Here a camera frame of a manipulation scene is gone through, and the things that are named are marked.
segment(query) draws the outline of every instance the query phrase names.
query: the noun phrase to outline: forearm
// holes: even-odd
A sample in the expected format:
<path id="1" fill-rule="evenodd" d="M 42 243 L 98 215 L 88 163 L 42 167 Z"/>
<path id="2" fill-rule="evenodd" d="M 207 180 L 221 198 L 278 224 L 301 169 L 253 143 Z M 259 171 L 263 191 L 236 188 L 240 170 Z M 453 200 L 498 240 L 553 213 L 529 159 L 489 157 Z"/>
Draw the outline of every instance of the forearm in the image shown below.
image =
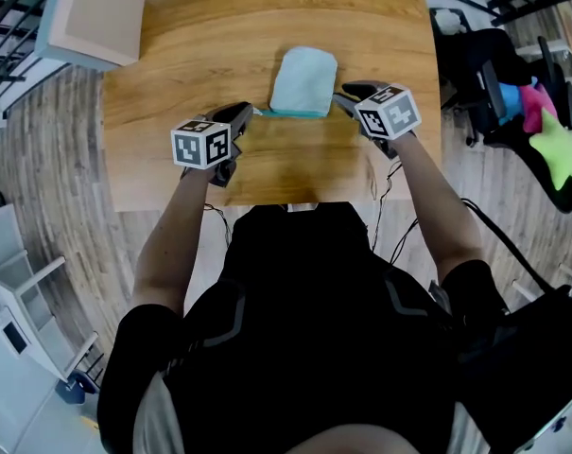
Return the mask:
<path id="1" fill-rule="evenodd" d="M 132 306 L 155 303 L 182 314 L 199 245 L 206 171 L 187 173 L 138 258 Z"/>
<path id="2" fill-rule="evenodd" d="M 400 137 L 392 145 L 403 164 L 426 247 L 442 280 L 457 258 L 481 257 L 480 231 L 471 212 L 413 134 Z"/>

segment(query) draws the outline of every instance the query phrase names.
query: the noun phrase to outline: pink plush toy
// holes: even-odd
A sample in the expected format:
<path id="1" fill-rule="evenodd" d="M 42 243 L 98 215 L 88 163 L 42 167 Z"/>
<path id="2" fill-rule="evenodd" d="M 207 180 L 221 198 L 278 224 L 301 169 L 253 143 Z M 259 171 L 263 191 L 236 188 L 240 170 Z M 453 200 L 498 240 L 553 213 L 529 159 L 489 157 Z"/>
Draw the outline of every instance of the pink plush toy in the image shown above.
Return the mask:
<path id="1" fill-rule="evenodd" d="M 523 123 L 524 132 L 542 132 L 542 109 L 546 109 L 554 117 L 558 118 L 552 99 L 542 84 L 533 86 L 521 86 L 521 102 L 525 113 Z"/>

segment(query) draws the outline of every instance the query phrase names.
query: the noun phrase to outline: floor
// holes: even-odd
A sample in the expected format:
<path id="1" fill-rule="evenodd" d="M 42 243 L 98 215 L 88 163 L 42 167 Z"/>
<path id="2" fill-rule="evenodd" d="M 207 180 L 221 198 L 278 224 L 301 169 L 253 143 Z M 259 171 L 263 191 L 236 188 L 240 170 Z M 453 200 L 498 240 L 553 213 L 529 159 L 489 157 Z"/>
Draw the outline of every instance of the floor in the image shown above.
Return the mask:
<path id="1" fill-rule="evenodd" d="M 528 39 L 522 31 L 515 38 Z M 158 212 L 116 214 L 112 209 L 101 139 L 101 80 L 97 72 L 83 68 L 60 71 L 12 107 L 8 128 L 0 132 L 0 189 L 16 205 L 34 267 L 59 255 L 66 258 L 66 267 L 45 281 L 44 296 L 74 344 L 91 330 L 98 332 L 93 358 L 111 352 L 117 325 L 128 309 L 136 257 L 159 218 Z M 467 126 L 464 115 L 442 116 L 445 175 L 461 196 L 475 201 L 511 237 L 538 272 L 560 284 L 559 264 L 572 266 L 572 214 L 554 208 L 511 152 L 465 147 Z M 373 236 L 377 202 L 355 207 Z M 233 225 L 247 210 L 227 208 L 225 216 Z M 387 201 L 376 252 L 389 259 L 414 217 L 410 202 Z M 496 284 L 516 309 L 527 300 L 511 288 L 513 280 L 536 294 L 539 290 L 481 227 Z M 206 212 L 189 306 L 217 279 L 225 251 L 222 221 L 215 212 Z M 424 286 L 436 277 L 418 230 L 410 234 L 397 266 Z M 476 437 L 469 439 L 478 450 L 484 447 Z"/>

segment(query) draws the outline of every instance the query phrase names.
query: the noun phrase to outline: green star plush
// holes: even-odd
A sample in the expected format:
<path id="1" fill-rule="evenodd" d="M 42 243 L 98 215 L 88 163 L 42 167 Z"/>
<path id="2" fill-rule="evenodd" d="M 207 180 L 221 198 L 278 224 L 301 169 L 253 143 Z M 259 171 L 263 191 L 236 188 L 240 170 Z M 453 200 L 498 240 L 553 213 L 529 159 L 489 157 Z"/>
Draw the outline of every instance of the green star plush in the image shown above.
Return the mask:
<path id="1" fill-rule="evenodd" d="M 572 130 L 543 108 L 542 132 L 531 136 L 529 144 L 546 160 L 555 190 L 561 190 L 572 177 Z"/>

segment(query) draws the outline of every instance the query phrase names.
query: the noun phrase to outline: fiducial marker cube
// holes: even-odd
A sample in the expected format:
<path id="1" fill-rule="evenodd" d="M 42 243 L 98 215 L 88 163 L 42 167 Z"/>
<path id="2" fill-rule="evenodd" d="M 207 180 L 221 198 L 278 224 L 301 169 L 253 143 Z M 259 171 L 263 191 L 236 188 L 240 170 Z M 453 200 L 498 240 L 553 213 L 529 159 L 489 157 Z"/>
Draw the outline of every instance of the fiducial marker cube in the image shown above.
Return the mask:
<path id="1" fill-rule="evenodd" d="M 231 158 L 231 125 L 190 119 L 171 132 L 174 163 L 207 169 Z"/>
<path id="2" fill-rule="evenodd" d="M 359 120 L 372 138 L 393 140 L 422 123 L 411 91 L 390 84 L 355 105 Z"/>

